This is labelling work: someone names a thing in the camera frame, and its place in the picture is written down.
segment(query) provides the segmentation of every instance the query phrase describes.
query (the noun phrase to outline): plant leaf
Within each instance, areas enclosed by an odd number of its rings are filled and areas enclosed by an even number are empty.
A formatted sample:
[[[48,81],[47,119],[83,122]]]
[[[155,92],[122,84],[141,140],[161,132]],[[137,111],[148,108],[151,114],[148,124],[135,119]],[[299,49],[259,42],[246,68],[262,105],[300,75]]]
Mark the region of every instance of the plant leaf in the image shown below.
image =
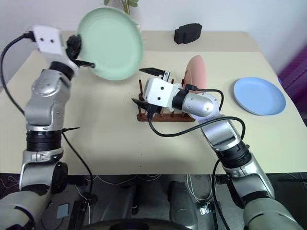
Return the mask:
[[[136,2],[131,1],[131,0],[128,0],[128,4],[132,7],[138,7],[138,4]]]
[[[110,0],[104,0],[104,4],[105,6],[107,6],[109,4]]]

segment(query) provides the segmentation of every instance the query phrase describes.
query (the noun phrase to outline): table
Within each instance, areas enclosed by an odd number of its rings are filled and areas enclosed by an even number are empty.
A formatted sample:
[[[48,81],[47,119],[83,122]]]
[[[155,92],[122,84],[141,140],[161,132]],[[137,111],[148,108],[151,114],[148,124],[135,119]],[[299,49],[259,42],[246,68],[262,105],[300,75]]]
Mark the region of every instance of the table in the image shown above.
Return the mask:
[[[291,99],[257,44],[243,32],[202,32],[199,40],[177,45],[173,32],[142,32],[145,52],[142,67],[171,71],[181,82],[188,61],[200,54],[206,65],[208,88],[224,92],[222,113],[246,123],[244,142],[250,145],[266,173],[307,171],[307,129]],[[16,101],[25,107],[31,85],[45,60],[34,51],[8,84]],[[129,79],[108,81],[81,68],[72,80],[71,98],[65,110],[65,127],[81,127],[67,133],[68,139],[89,164],[93,174],[211,174],[217,159],[200,130],[175,138],[162,138],[146,122],[138,122],[137,106],[131,98],[139,93],[138,80],[150,75],[137,72]],[[275,84],[286,97],[286,109],[275,116],[256,116],[234,99],[233,86],[243,77],[260,77]],[[0,172],[19,173],[25,149],[25,121],[0,93]],[[239,124],[234,122],[238,131]],[[196,122],[154,124],[163,133],[187,129]],[[87,174],[63,140],[69,174]],[[224,173],[221,167],[217,173]]]

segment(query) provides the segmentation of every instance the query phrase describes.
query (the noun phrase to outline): floor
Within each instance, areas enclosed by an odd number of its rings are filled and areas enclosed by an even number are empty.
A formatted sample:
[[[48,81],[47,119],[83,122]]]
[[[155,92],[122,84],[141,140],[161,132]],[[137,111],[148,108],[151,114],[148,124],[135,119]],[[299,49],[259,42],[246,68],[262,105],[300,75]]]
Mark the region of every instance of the floor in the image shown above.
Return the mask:
[[[128,180],[134,176],[122,175],[122,176],[101,176],[104,180],[112,183],[119,183]],[[274,174],[270,175],[270,180],[274,186],[276,192],[276,199],[281,201],[292,215],[296,218],[299,224],[307,229],[307,191],[303,187],[302,183],[294,182],[279,182],[279,178],[291,178],[286,174]],[[152,177],[142,176],[143,179],[151,180]],[[195,195],[198,197],[205,197],[210,188],[207,175],[192,175],[192,182]],[[173,181],[186,181],[185,175],[162,175],[160,178],[154,181],[144,181],[140,178],[133,180],[140,188],[140,208],[137,215],[133,218],[154,218],[168,220],[169,215],[169,203],[167,200],[167,188],[168,184]],[[112,197],[114,191],[122,185],[110,185],[100,181],[98,178],[94,180],[93,193],[98,196],[98,202],[91,208],[91,223],[99,221],[102,212],[105,209],[108,201]],[[225,184],[218,184],[216,188],[217,199],[221,202],[225,219],[227,220],[230,229],[243,229],[243,210],[234,205],[231,200],[228,188]],[[66,230],[69,223],[69,217],[63,219],[56,219],[58,205],[69,203],[70,211],[73,206],[74,200],[80,198],[80,195],[74,185],[68,185],[67,188],[60,194],[55,195],[52,199],[52,204],[44,211],[42,215],[42,222],[45,229],[54,230],[59,225],[58,230]],[[199,204],[195,202],[195,208],[197,209],[197,217],[199,230],[213,230],[212,217],[208,214],[201,215],[199,212]],[[88,224],[88,211],[84,219],[84,224]],[[37,230],[44,230],[42,224],[39,222],[36,226]]]

